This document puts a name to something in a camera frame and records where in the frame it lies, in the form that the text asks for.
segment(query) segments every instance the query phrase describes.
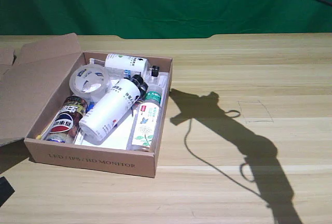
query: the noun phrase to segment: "white plastic bottle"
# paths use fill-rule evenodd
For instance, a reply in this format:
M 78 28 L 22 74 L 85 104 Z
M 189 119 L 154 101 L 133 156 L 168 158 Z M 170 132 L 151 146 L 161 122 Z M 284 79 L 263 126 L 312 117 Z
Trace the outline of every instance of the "white plastic bottle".
M 146 58 L 114 53 L 107 55 L 105 68 L 111 77 L 119 78 L 140 75 L 145 80 L 148 76 L 157 77 L 159 73 L 159 67 L 151 66 Z
M 162 88 L 156 85 L 148 87 L 145 100 L 139 106 L 136 123 L 127 146 L 130 150 L 150 151 L 155 140 L 160 115 Z
M 120 79 L 109 93 L 80 120 L 79 126 L 87 135 L 102 141 L 141 96 L 143 78 Z

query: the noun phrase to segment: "canned food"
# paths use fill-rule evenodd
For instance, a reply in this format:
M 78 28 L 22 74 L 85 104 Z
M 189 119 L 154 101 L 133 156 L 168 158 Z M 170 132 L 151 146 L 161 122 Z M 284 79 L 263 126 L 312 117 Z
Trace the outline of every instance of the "canned food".
M 84 99 L 78 96 L 67 97 L 45 140 L 72 144 L 79 128 L 78 123 L 87 107 L 88 103 Z

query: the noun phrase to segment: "table surface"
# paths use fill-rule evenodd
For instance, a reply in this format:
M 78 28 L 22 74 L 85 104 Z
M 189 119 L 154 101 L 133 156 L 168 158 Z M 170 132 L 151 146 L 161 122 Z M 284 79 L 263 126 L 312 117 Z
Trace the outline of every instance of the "table surface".
M 331 223 L 332 34 L 79 41 L 174 58 L 156 178 L 33 163 L 18 142 L 1 223 Z

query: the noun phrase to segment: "cardboard box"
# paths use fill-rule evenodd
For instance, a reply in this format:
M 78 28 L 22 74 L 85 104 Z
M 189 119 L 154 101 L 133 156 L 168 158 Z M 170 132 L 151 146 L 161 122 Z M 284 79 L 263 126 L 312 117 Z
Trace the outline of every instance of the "cardboard box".
M 148 58 L 160 71 L 169 72 L 166 101 L 161 108 L 160 128 L 154 152 L 116 150 L 63 144 L 35 139 L 61 108 L 71 74 L 90 58 L 105 60 L 107 53 L 82 52 L 76 34 L 68 34 L 24 45 L 11 65 L 12 50 L 3 52 L 0 83 L 0 142 L 24 138 L 25 145 L 38 163 L 154 177 L 167 99 L 172 78 L 172 59 Z

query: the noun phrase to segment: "green screen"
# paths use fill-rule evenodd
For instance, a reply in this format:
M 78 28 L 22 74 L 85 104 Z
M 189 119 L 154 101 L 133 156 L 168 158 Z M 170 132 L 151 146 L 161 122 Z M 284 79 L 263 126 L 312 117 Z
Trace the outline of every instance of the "green screen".
M 332 7 L 313 0 L 0 0 L 0 35 L 70 32 L 122 38 L 332 32 Z

